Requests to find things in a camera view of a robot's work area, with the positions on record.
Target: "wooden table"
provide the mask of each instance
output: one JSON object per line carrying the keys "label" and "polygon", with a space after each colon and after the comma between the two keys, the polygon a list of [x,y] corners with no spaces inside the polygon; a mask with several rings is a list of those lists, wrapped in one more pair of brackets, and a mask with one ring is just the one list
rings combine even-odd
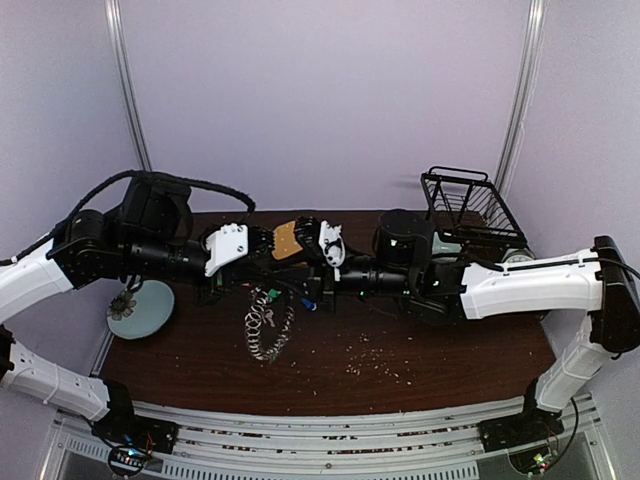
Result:
{"label": "wooden table", "polygon": [[[273,228],[309,213],[259,212],[251,222]],[[380,212],[315,215],[342,224],[345,240],[369,251]],[[196,231],[237,218],[199,214]],[[160,332],[115,339],[107,356],[103,377],[125,383],[134,400],[263,415],[429,410],[522,395],[554,361],[535,315],[432,327],[339,298],[335,315],[297,308],[282,355],[263,364],[244,344],[247,291],[211,307],[195,307],[191,287],[174,291],[176,310]],[[385,302],[375,305],[392,309]]]}

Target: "wire basket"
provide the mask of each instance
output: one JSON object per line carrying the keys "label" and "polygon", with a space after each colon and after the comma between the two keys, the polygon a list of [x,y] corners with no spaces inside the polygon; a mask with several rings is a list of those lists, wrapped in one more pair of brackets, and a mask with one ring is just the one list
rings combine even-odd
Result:
{"label": "wire basket", "polygon": [[527,239],[484,172],[432,167],[421,176],[427,219],[440,240],[461,245],[525,248]]}

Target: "brown object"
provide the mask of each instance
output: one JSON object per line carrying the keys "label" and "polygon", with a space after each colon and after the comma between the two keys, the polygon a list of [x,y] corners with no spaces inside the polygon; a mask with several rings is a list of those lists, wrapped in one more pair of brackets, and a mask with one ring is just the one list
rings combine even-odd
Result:
{"label": "brown object", "polygon": [[273,250],[273,258],[282,260],[283,258],[295,255],[302,251],[302,247],[296,240],[294,230],[296,228],[295,220],[284,223],[276,227],[273,231],[275,248]]}
{"label": "brown object", "polygon": [[[342,224],[346,242],[369,251],[380,212],[260,212],[270,228],[303,214]],[[200,214],[196,231],[237,215]],[[354,415],[429,410],[522,395],[554,361],[535,315],[432,327],[390,318],[355,298],[335,315],[300,305],[293,335],[269,365],[250,358],[243,318],[248,291],[195,307],[191,287],[174,286],[176,311],[157,334],[115,339],[103,377],[160,405],[264,415]],[[393,311],[390,301],[378,308]]]}

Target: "light blue plate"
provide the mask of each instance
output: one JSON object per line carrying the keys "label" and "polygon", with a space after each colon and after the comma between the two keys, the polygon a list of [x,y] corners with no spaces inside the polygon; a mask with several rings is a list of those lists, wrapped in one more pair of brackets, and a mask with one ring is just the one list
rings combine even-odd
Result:
{"label": "light blue plate", "polygon": [[173,291],[166,283],[147,280],[142,288],[133,294],[133,313],[122,320],[107,316],[109,330],[126,340],[153,335],[169,320],[175,304]]}

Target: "white backdrop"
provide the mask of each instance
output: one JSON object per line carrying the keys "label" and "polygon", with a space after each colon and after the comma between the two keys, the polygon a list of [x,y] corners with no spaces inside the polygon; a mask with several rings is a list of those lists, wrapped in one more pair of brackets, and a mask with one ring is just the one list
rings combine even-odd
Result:
{"label": "white backdrop", "polygon": [[434,164],[497,168],[526,0],[121,8],[156,170],[235,186],[261,209],[368,209],[423,207],[418,175]]}

